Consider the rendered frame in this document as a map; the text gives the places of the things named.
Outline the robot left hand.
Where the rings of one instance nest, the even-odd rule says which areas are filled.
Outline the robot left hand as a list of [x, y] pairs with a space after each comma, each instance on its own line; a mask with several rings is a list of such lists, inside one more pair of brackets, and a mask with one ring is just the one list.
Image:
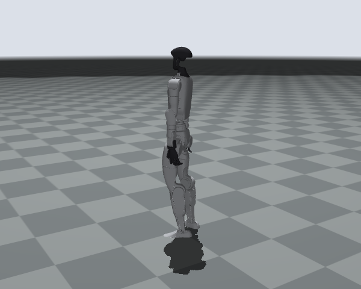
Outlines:
[[176, 152], [176, 148], [177, 148], [177, 146], [176, 146], [176, 140], [173, 140], [173, 147], [169, 147], [169, 146], [167, 146], [167, 148], [169, 149], [168, 151], [167, 151], [167, 158], [170, 160], [170, 164], [172, 164], [173, 163], [173, 165], [175, 165], [175, 166], [179, 166], [179, 165], [182, 165], [183, 163], [181, 163], [180, 161], [179, 161], [179, 159], [178, 159], [178, 154], [177, 154], [177, 152]]

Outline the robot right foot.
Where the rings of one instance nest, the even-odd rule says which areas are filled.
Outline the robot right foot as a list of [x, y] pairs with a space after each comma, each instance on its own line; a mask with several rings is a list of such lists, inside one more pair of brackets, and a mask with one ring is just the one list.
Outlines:
[[[197, 221], [194, 221], [194, 220], [193, 220], [192, 223], [188, 223], [187, 221], [188, 221], [188, 219], [187, 219], [187, 220], [184, 220], [185, 226], [190, 227], [190, 228], [193, 228], [193, 229], [199, 229], [199, 228], [200, 228], [199, 223], [198, 223]], [[189, 220], [189, 221], [190, 221], [190, 220]]]

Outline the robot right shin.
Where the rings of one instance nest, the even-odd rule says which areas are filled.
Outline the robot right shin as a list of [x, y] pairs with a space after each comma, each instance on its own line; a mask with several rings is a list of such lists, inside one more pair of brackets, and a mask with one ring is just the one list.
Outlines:
[[[193, 177], [192, 177], [193, 178]], [[186, 215], [188, 219], [188, 223], [192, 223], [194, 220], [194, 206], [196, 204], [196, 188], [195, 188], [195, 179], [194, 180], [194, 187], [186, 190], [185, 193], [185, 209], [186, 209]], [[190, 221], [189, 221], [190, 220]]]

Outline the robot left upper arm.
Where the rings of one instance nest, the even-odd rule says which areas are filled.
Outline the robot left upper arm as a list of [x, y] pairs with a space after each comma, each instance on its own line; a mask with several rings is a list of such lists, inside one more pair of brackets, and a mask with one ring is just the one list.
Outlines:
[[181, 79], [179, 78], [171, 79], [168, 82], [168, 102], [170, 104], [170, 108], [168, 110], [173, 110], [175, 117], [178, 112], [179, 92], [181, 87]]

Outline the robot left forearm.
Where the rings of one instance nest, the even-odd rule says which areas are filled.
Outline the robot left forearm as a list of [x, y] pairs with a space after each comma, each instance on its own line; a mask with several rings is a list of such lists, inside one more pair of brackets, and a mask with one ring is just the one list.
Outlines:
[[167, 125], [167, 146], [173, 147], [173, 140], [176, 140], [176, 125], [177, 121], [173, 110], [167, 110], [165, 112], [166, 125]]

